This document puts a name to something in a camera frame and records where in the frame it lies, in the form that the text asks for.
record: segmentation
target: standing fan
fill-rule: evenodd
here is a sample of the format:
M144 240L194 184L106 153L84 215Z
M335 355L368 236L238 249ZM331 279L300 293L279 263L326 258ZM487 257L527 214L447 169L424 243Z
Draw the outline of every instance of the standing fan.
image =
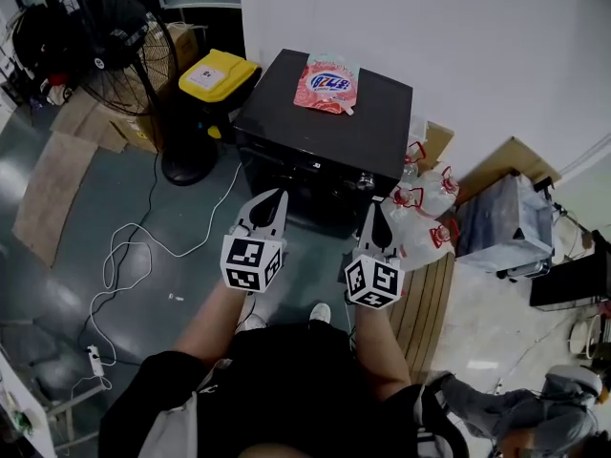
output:
M179 78L176 49L161 20L142 0L63 0L62 4L80 45L75 65L83 89L123 114L157 112L161 130L153 128L160 135L153 140L157 146L163 144L165 176L177 185L205 177L217 159L214 141L203 134L187 136L190 114L178 110L170 114L170 106L161 105L159 98L175 93Z

